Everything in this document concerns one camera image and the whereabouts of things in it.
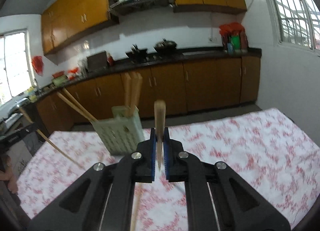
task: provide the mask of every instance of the black countertop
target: black countertop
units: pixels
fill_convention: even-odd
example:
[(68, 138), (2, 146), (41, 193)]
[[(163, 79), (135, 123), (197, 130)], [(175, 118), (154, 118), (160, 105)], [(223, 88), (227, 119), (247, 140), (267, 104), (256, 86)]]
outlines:
[(156, 66), (162, 64), (169, 64), (169, 63), (178, 63), (183, 61), (194, 61), (198, 59), (205, 59), (205, 58), (239, 58), (243, 56), (255, 56), (260, 57), (262, 55), (262, 51), (260, 48), (248, 48), (247, 53), (233, 53), (228, 54), (227, 52), (223, 51), (222, 47), (199, 47), (199, 48), (184, 48), (184, 49), (177, 49), (177, 53), (173, 56), (163, 57), (162, 59), (153, 59), (152, 56), (155, 53), (148, 54), (150, 57), (148, 62), (144, 63), (133, 63), (129, 58), (116, 60), (115, 64), (112, 67), (108, 67), (106, 69), (101, 69), (95, 72), (88, 73), (84, 77), (78, 77), (76, 79), (70, 80), (55, 89), (51, 89), (44, 94), (38, 96), (37, 101), (47, 97), (49, 94), (53, 93), (54, 91), (60, 90), (64, 87), (68, 87), (71, 85), (78, 84), (82, 81), (94, 79), (101, 76), (106, 76), (114, 73), (122, 73), (130, 70), (135, 70), (138, 68), (148, 67), (148, 66)]

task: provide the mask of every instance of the red plastic bag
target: red plastic bag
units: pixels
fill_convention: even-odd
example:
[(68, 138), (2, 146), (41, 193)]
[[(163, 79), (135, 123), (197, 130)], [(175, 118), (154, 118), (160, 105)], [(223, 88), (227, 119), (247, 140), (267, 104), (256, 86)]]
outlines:
[(36, 73), (40, 76), (43, 76), (43, 61), (42, 56), (34, 56), (31, 59), (32, 66)]

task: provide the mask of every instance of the floor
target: floor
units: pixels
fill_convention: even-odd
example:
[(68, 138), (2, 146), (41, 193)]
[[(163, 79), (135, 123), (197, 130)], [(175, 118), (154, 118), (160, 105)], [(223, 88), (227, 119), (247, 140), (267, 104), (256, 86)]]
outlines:
[[(188, 114), (184, 116), (169, 117), (169, 118), (166, 118), (165, 120), (165, 126), (199, 123), (199, 122), (222, 119), (225, 117), (239, 116), (245, 113), (257, 112), (257, 111), (261, 111), (261, 109), (255, 104), (242, 105), (239, 107), (233, 107), (233, 108), (227, 108), (227, 109)], [(143, 128), (155, 127), (154, 119), (141, 120), (141, 124)], [(94, 131), (94, 129), (91, 124), (85, 124), (85, 125), (75, 125), (71, 129), (71, 131), (87, 132), (87, 131)]]

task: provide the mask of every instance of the white wall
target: white wall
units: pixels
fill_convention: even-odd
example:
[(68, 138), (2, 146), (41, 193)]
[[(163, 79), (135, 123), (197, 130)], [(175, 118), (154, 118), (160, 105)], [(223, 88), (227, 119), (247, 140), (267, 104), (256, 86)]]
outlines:
[[(246, 0), (247, 6), (252, 0)], [(254, 0), (239, 21), (250, 47), (262, 48), (257, 105), (276, 107), (320, 145), (320, 57), (294, 45), (277, 43), (267, 0)]]
[[(59, 67), (68, 69), (78, 59), (106, 50), (115, 60), (125, 58), (132, 44), (155, 52), (162, 38), (174, 40), (178, 48), (221, 46), (218, 26), (236, 21), (236, 16), (208, 12), (173, 13), (170, 7), (132, 13), (120, 18), (120, 24), (84, 37), (57, 53)], [(211, 27), (214, 42), (209, 41)], [(83, 48), (88, 42), (90, 49)]]
[[(15, 30), (27, 29), (29, 35), (30, 56), (43, 55), (41, 40), (41, 15), (38, 14), (21, 14), (0, 17), (0, 34)], [(57, 72), (58, 66), (47, 58), (43, 57), (44, 76), (41, 77), (35, 73), (36, 80), (40, 86), (50, 83), (51, 74)], [(14, 104), (15, 100), (21, 97), (15, 97), (13, 100), (5, 103), (0, 107), (0, 118), (7, 117), (8, 109)]]

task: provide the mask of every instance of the floral tablecloth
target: floral tablecloth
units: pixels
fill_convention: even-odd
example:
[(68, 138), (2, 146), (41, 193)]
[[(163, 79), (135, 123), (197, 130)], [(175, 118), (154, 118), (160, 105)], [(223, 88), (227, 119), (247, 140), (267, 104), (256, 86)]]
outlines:
[[(149, 138), (150, 129), (145, 129)], [(320, 193), (320, 148), (277, 109), (169, 127), (170, 138), (203, 162), (225, 161), (288, 220), (292, 228)], [(89, 169), (118, 162), (95, 132), (54, 132), (50, 140)], [(21, 207), (33, 218), (84, 170), (45, 143), (18, 180)], [(164, 168), (142, 185), (136, 230), (188, 230), (184, 185), (168, 183)]]

